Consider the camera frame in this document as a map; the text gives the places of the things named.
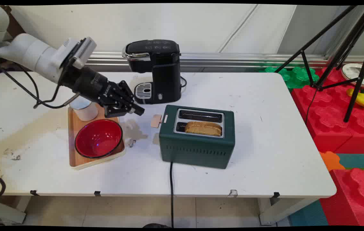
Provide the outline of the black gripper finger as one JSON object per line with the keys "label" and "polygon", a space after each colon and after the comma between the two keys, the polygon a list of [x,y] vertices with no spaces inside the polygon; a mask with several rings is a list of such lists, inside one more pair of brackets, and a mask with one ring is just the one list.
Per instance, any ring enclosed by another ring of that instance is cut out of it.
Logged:
{"label": "black gripper finger", "polygon": [[112,118],[112,117],[121,117],[126,114],[132,114],[132,110],[134,110],[132,107],[135,106],[135,104],[123,106],[120,108],[114,107],[113,104],[107,104],[104,106],[104,117],[105,118]]}
{"label": "black gripper finger", "polygon": [[118,84],[118,91],[120,103],[118,104],[119,109],[124,109],[129,114],[137,114],[142,116],[145,109],[140,107],[134,100],[134,95],[129,88],[129,85],[122,80]]}

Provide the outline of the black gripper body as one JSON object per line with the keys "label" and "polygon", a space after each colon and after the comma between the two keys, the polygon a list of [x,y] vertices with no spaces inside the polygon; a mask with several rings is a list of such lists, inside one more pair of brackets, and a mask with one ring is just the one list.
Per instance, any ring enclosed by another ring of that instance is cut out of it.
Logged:
{"label": "black gripper body", "polygon": [[119,85],[89,67],[69,67],[62,76],[62,85],[101,107],[125,108],[124,92]]}

